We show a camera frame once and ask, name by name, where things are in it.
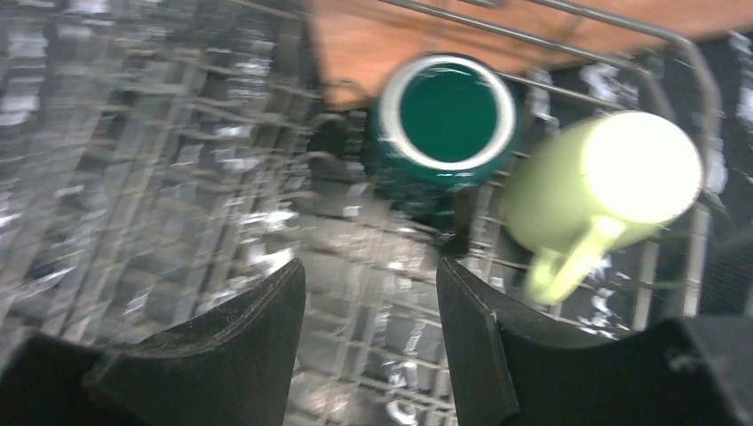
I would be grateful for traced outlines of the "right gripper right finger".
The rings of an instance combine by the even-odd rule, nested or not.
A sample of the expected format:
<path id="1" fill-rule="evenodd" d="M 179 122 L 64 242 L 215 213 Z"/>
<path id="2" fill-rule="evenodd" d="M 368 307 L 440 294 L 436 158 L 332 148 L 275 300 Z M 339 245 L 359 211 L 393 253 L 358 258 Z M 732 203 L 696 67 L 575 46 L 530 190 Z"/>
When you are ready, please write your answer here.
<path id="1" fill-rule="evenodd" d="M 611 340 L 490 287 L 451 258 L 436 273 L 462 425 L 749 425 L 752 320 L 666 319 Z"/>

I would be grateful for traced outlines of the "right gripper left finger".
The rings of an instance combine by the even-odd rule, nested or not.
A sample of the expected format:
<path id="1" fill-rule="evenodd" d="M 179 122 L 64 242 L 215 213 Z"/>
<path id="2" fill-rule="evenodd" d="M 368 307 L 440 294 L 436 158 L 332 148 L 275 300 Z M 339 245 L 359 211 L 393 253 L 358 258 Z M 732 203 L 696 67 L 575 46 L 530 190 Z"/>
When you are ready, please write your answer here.
<path id="1" fill-rule="evenodd" d="M 294 259 L 140 343 L 85 346 L 1 329 L 4 425 L 280 425 L 305 311 Z"/>

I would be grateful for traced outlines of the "light green mug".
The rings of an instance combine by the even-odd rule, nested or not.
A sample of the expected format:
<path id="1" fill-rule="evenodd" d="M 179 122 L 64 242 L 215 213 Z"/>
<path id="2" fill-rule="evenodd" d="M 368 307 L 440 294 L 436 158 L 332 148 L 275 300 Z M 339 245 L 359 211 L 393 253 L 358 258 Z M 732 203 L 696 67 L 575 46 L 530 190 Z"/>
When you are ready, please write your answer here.
<path id="1" fill-rule="evenodd" d="M 514 168 L 501 205 L 509 234 L 532 255 L 527 295 L 562 302 L 608 252 L 685 213 L 703 179 L 692 139 L 643 111 L 591 117 L 542 142 Z"/>

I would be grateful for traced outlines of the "dark green mug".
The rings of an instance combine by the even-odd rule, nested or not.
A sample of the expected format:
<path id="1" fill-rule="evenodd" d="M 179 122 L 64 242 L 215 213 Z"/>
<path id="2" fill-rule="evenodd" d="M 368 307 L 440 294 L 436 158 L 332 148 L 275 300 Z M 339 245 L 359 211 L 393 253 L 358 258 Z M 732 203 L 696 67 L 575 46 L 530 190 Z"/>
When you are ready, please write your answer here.
<path id="1" fill-rule="evenodd" d="M 511 158 L 521 138 L 517 93 L 467 55 L 410 59 L 369 111 L 370 160 L 382 195 L 419 222 L 444 224 Z"/>

